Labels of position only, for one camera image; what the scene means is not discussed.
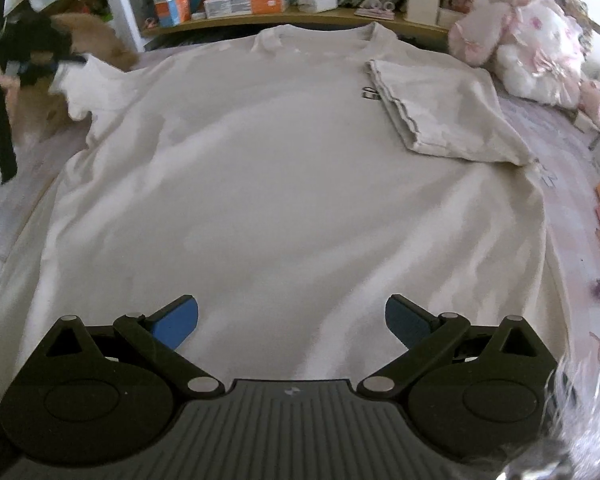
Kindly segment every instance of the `white t-shirt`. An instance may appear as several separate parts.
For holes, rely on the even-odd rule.
[[[94,114],[90,148],[61,175],[15,369],[59,316],[109,324],[182,294],[200,323],[178,351],[225,384],[356,384],[405,350],[384,323],[395,293],[479,324],[522,314],[559,346],[536,309],[528,171],[405,149],[370,59],[458,63],[377,24],[282,26],[135,73],[61,72],[72,113]]]

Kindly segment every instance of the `small pink toy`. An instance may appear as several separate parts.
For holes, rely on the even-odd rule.
[[[600,129],[600,81],[582,79],[578,109]]]

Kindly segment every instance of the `bookshelf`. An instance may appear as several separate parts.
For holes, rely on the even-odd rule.
[[[225,16],[222,18],[203,18],[201,20],[192,20],[175,27],[155,27],[142,32],[145,38],[154,38],[163,34],[173,34],[184,30],[197,30],[210,27],[225,27],[227,25],[276,25],[279,23],[291,23],[298,25],[331,25],[335,27],[357,27],[369,22],[378,21],[386,28],[393,30],[398,34],[415,38],[421,44],[430,48],[444,48],[446,45],[446,35],[448,30],[442,27],[433,27],[431,25],[420,25],[418,23],[407,22],[403,19],[402,13],[397,12],[394,20],[374,20],[365,16],[356,16],[354,9],[335,9],[311,14],[300,12],[290,8],[285,12],[275,14],[248,14],[246,16]]]

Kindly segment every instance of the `t-shirt collar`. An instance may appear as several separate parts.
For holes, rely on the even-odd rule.
[[[283,52],[299,52],[295,47],[285,44],[284,36],[302,36],[305,39],[310,39],[312,36],[319,38],[323,34],[339,34],[343,38],[361,39],[365,36],[368,40],[363,48],[352,51],[349,54],[343,54],[342,57],[352,60],[368,61],[369,59],[377,58],[384,54],[390,43],[398,41],[394,32],[383,27],[377,22],[371,22],[363,27],[358,27],[349,30],[324,31],[310,30],[307,28],[296,27],[294,25],[279,25],[277,27],[266,28],[261,31],[254,40],[254,50],[265,50],[272,54],[280,54]]]

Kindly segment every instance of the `bed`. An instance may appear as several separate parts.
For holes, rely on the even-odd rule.
[[[173,54],[173,50],[144,54],[141,65],[156,66]],[[568,346],[576,356],[587,356],[600,348],[600,302],[590,292],[592,280],[600,278],[600,240],[596,237],[597,220],[593,213],[593,187],[599,177],[587,150],[591,139],[576,130],[557,111],[512,98],[497,84],[496,88],[505,116],[540,160],[538,182],[542,187],[548,219],[546,264],[541,269],[542,286],[535,307],[520,313],[539,328],[554,354],[560,354]],[[62,176],[55,180],[54,177],[62,171],[69,158],[83,149],[88,127],[88,121],[78,123],[70,131],[24,155],[22,167],[27,169],[0,191],[0,329],[5,325],[10,327],[7,333],[0,330],[0,348],[5,349],[6,355],[0,357],[0,395],[22,364],[22,359],[26,358],[27,352],[24,351],[23,356],[23,348],[35,346],[40,332],[46,330],[38,328],[31,334],[25,330],[32,323],[26,300],[30,300],[40,286],[44,287],[44,283],[34,279],[44,246],[43,237],[36,235],[36,231],[48,226],[55,193],[62,179]],[[185,292],[174,291],[174,298]],[[195,290],[188,292],[196,295]],[[88,318],[87,313],[80,314]],[[498,317],[510,313],[497,309],[485,313],[478,307],[473,314],[473,322],[490,320],[497,323]],[[206,339],[213,337],[212,331],[206,332],[205,336]],[[370,340],[356,341],[356,345],[366,346],[365,352],[371,354],[365,366],[358,371],[378,368],[382,359],[389,355],[397,356],[402,351],[397,342],[385,340],[381,342],[381,348],[372,349],[373,343],[379,339],[378,334],[374,334]],[[192,355],[187,352],[185,355],[195,360],[199,348],[189,346]],[[260,355],[260,359],[263,358],[266,358],[265,354]],[[225,374],[220,375],[227,380],[231,374],[239,374],[239,367],[237,370],[228,367],[223,370]],[[309,375],[301,374],[301,377],[294,378],[321,378],[321,373],[332,372],[334,368],[318,363]],[[266,374],[266,367],[260,367],[259,373]]]

